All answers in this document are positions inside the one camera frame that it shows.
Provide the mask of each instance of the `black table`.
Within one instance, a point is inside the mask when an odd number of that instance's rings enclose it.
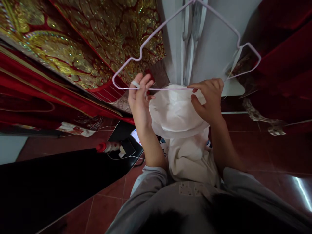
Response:
[[[134,128],[120,121],[109,141],[129,137],[139,157]],[[37,233],[123,177],[137,160],[86,149],[1,165],[0,233]]]

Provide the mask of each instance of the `hand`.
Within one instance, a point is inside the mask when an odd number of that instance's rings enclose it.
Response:
[[[146,130],[150,130],[152,126],[152,117],[150,116],[149,103],[151,99],[155,97],[149,95],[145,97],[145,90],[149,89],[154,81],[151,80],[151,75],[147,74],[143,77],[142,73],[139,73],[134,80],[140,84],[139,90],[130,89],[128,102],[132,111],[133,119],[136,125],[137,133],[144,134]],[[130,88],[136,88],[133,84],[130,84]]]
[[[224,83],[220,78],[213,78],[188,86],[188,88],[194,88],[193,93],[196,93],[199,89],[204,95],[206,103],[201,105],[196,95],[192,94],[192,104],[196,113],[210,125],[222,119],[221,93],[223,86]]]

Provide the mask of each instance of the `person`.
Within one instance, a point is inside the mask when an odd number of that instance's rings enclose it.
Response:
[[[306,216],[247,173],[221,114],[221,79],[188,86],[194,93],[200,90],[206,99],[201,105],[191,95],[196,113],[211,127],[221,188],[193,181],[169,185],[168,164],[149,112],[155,97],[145,94],[153,85],[150,78],[138,74],[135,81],[140,89],[129,90],[128,99],[146,165],[106,233],[312,233]]]

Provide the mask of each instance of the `white cloth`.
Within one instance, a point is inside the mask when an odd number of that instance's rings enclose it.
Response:
[[[183,88],[171,84],[168,88]],[[206,102],[198,90],[161,90],[150,101],[152,127],[168,145],[169,170],[175,181],[192,180],[219,185],[219,176],[211,153],[205,150],[209,124],[194,110],[191,95]]]
[[[175,181],[191,180],[220,186],[212,151],[208,152],[206,147],[208,132],[206,128],[188,138],[165,139],[169,171]]]
[[[171,84],[168,88],[184,88]],[[194,110],[191,95],[195,94],[201,104],[206,102],[198,90],[161,90],[150,101],[149,111],[152,116],[154,132],[163,138],[186,138],[202,132],[209,124]]]

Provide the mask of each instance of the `dark hair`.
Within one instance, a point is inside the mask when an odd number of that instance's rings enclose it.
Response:
[[[301,233],[245,198],[219,193],[211,201],[205,200],[203,212],[217,233]],[[172,209],[157,211],[148,217],[138,234],[181,233],[186,218]]]
[[[173,209],[166,212],[157,211],[150,214],[137,234],[181,233],[184,219],[185,216]]]

